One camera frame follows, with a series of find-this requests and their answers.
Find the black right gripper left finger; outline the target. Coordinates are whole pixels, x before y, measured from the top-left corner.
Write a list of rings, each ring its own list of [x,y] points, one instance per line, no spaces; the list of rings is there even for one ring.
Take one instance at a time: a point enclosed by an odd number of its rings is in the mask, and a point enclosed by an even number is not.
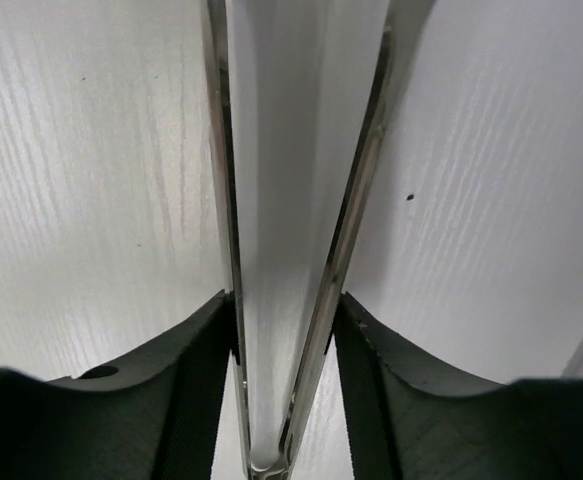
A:
[[[188,319],[78,378],[0,368],[0,479],[207,479],[234,302]]]

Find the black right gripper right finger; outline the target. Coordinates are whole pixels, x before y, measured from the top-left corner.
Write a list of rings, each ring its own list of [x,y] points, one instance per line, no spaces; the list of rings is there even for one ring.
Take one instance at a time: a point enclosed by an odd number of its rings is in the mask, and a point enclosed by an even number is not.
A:
[[[343,295],[334,322],[358,479],[583,479],[583,379],[499,384]]]

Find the metal tongs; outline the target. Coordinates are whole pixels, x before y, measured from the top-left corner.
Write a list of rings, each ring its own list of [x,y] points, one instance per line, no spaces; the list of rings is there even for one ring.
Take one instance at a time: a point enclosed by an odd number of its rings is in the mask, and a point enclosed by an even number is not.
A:
[[[260,468],[253,462],[246,334],[238,203],[230,96],[230,69],[226,4],[201,4],[204,65],[210,115],[210,151],[218,227],[225,270],[225,290],[234,298],[237,344],[232,349],[236,377],[238,424],[245,475],[249,479],[288,479],[298,455],[318,382],[330,345],[334,317],[358,236],[360,224],[387,129],[390,94],[397,84],[393,74],[396,34],[393,28],[399,4],[389,3],[384,19],[373,84],[358,136],[337,223],[321,276],[308,332],[302,346],[290,399],[272,465]]]

